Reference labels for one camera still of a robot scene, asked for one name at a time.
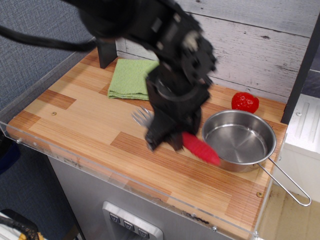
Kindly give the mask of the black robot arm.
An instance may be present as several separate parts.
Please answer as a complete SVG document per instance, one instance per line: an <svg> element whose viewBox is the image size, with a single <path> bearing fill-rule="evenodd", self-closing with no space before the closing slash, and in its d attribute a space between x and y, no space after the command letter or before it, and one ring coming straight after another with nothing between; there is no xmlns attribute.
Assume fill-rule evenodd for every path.
<svg viewBox="0 0 320 240"><path fill-rule="evenodd" d="M159 64L146 77L154 117L145 140L150 149L183 147L183 132L196 134L201 106L215 70L211 43L200 24L173 0L72 0L97 39L124 38L154 52Z"/></svg>

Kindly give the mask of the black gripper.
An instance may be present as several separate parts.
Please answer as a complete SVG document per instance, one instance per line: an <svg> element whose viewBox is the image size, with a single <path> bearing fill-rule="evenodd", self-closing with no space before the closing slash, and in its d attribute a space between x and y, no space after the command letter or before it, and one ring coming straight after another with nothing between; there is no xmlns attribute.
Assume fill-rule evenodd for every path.
<svg viewBox="0 0 320 240"><path fill-rule="evenodd" d="M210 79L190 83L183 71L173 71L160 62L146 78L154 117L145 135L151 151L168 143L174 151L183 148L182 132L196 135L202 119L201 106L210 97Z"/></svg>

